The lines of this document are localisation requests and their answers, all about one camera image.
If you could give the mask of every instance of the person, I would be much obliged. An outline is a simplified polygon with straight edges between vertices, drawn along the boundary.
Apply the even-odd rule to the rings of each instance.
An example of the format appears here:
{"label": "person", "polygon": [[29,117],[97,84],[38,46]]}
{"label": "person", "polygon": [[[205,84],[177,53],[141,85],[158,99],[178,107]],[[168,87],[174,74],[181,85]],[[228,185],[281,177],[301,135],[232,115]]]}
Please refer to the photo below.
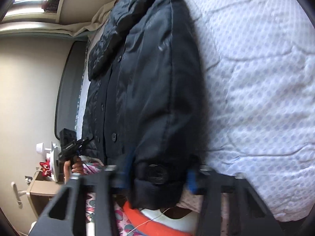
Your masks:
{"label": "person", "polygon": [[[75,157],[74,159],[76,159],[76,163],[72,165],[71,171],[72,173],[80,173],[81,175],[84,175],[84,171],[83,171],[83,161],[81,160],[80,157]],[[64,177],[65,177],[65,183],[68,182],[71,174],[70,174],[70,167],[71,167],[71,161],[68,160],[65,162],[64,166],[63,166],[63,173],[64,173]]]}

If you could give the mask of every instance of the blue polka dot bedsheet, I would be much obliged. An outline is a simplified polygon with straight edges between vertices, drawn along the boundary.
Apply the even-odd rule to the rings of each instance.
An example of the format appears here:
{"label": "blue polka dot bedsheet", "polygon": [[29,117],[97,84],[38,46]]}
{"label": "blue polka dot bedsheet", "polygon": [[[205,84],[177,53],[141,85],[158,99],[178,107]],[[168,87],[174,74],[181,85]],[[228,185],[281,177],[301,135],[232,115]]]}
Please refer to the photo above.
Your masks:
{"label": "blue polka dot bedsheet", "polygon": [[200,149],[279,221],[315,203],[315,30],[296,0],[185,0],[204,81]]}

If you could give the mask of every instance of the white lamp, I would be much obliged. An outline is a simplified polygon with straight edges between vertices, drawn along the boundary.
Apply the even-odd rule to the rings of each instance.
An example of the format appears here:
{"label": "white lamp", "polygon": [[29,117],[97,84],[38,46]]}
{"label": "white lamp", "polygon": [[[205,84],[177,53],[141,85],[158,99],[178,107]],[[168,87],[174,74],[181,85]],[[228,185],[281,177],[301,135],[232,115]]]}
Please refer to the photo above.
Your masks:
{"label": "white lamp", "polygon": [[51,151],[50,151],[50,171],[51,177],[55,182],[58,182],[59,177],[59,153],[61,150],[56,146],[56,144],[51,143]]}
{"label": "white lamp", "polygon": [[39,143],[36,145],[36,152],[41,154],[42,158],[46,160],[50,158],[50,152],[52,148],[45,148],[44,143]]}

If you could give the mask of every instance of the jacket sleeve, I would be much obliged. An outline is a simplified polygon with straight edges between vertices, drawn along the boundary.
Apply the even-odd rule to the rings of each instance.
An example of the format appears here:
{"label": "jacket sleeve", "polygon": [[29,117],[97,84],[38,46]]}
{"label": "jacket sleeve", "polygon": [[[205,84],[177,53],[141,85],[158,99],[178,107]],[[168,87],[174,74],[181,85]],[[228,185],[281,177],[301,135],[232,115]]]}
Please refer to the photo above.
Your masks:
{"label": "jacket sleeve", "polygon": [[[95,132],[95,104],[97,99],[97,82],[92,81],[89,86],[88,99],[86,101],[86,108],[83,117],[82,125],[82,138],[87,137],[89,134],[94,134]],[[95,138],[92,139],[81,151],[82,155],[92,158],[100,158],[97,146],[95,143]]]}
{"label": "jacket sleeve", "polygon": [[155,0],[131,29],[117,85],[117,118],[133,150],[132,207],[176,205],[194,153],[201,70],[183,0]]}

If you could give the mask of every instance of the orange strap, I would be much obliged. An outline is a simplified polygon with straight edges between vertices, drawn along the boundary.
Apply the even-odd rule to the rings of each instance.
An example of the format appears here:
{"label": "orange strap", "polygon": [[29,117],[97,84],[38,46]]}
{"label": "orange strap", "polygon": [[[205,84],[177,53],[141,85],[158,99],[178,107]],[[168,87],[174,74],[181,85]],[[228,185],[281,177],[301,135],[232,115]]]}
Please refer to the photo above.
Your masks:
{"label": "orange strap", "polygon": [[168,226],[165,226],[163,224],[160,224],[155,221],[150,221],[149,218],[147,218],[145,215],[143,215],[138,209],[131,209],[130,203],[126,201],[125,205],[123,206],[123,210],[128,217],[128,219],[131,221],[132,225],[134,227],[139,226],[137,229],[139,231],[143,232],[146,235],[150,236],[192,236],[188,232],[181,232],[178,230],[175,230],[173,228],[170,228]]}

